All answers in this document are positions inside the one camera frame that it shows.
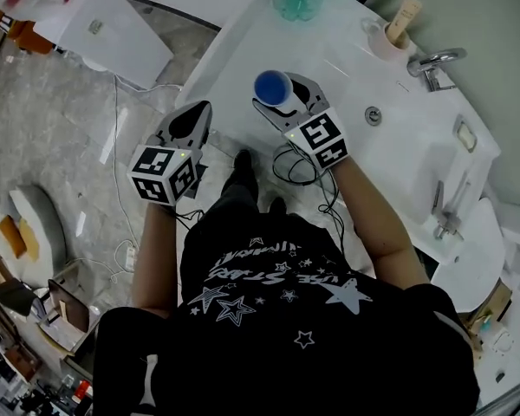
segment sink drain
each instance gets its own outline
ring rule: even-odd
[[[364,113],[364,118],[368,125],[377,127],[381,123],[381,111],[377,107],[369,107]]]

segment tiled floor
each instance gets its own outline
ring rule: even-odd
[[[133,3],[174,53],[159,83],[182,85],[206,51],[216,32],[159,9]],[[177,88],[159,88],[137,93],[118,86],[119,134],[117,165],[120,200],[135,235],[140,238],[146,205],[127,182],[127,164],[134,148],[146,140],[165,114],[172,110]],[[114,250],[131,238],[117,201],[114,184],[114,78],[108,72],[87,68],[74,55],[28,55],[11,42],[0,55],[0,198],[20,184],[37,184],[52,198],[62,220],[69,257],[101,261],[117,270]],[[203,149],[208,165],[195,200],[184,198],[179,212],[207,209],[218,197],[231,172],[238,147],[213,131]],[[259,168],[260,206],[266,209],[275,193],[288,200],[289,210],[298,212],[335,237],[332,220],[317,210],[317,187],[295,188],[270,174],[270,163]],[[346,219],[348,231],[352,224]],[[178,253],[185,236],[180,227]],[[351,266],[368,264],[358,238],[345,237]],[[118,259],[125,261],[125,249]],[[130,275],[109,284],[109,273],[89,263],[79,272],[79,281],[92,296],[108,285],[113,305],[128,303]]]

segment person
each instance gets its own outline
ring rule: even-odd
[[[176,219],[147,207],[134,308],[108,311],[98,329],[95,414],[476,409],[471,344],[450,298],[353,159],[331,171],[376,279],[281,199],[260,213],[242,151],[186,236],[179,306]]]

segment black t-shirt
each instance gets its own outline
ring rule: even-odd
[[[447,294],[352,271],[302,218],[205,218],[185,240],[181,283],[168,320],[102,317],[95,414],[476,408],[471,346]]]

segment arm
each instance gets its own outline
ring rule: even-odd
[[[350,157],[332,172],[377,278],[402,289],[428,283],[399,216],[366,174]]]
[[[133,305],[161,317],[177,308],[177,251],[175,218],[150,203],[133,277]]]

